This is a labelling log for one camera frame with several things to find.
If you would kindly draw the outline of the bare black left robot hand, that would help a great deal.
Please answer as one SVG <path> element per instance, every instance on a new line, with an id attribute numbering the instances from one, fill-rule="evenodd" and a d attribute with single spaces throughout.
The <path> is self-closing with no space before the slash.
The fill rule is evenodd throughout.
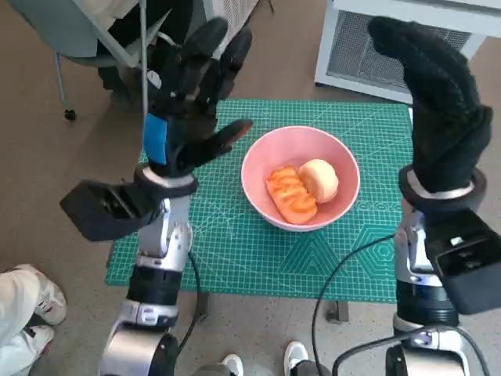
<path id="1" fill-rule="evenodd" d="M 248 119 L 216 128 L 217 105 L 231 93 L 253 39 L 248 28 L 241 29 L 215 60 L 212 55 L 227 30 L 222 17 L 207 21 L 165 62 L 142 139 L 148 164 L 160 176 L 190 174 L 228 153 L 251 129 L 253 122 Z"/>

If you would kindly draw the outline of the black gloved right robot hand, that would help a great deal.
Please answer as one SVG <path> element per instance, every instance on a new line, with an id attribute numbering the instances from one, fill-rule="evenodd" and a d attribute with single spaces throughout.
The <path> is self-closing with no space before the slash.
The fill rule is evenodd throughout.
<path id="1" fill-rule="evenodd" d="M 413 171 L 429 193 L 465 188 L 492 135 L 493 111 L 466 57 L 424 26 L 374 17 L 379 54 L 398 60 L 413 98 Z"/>

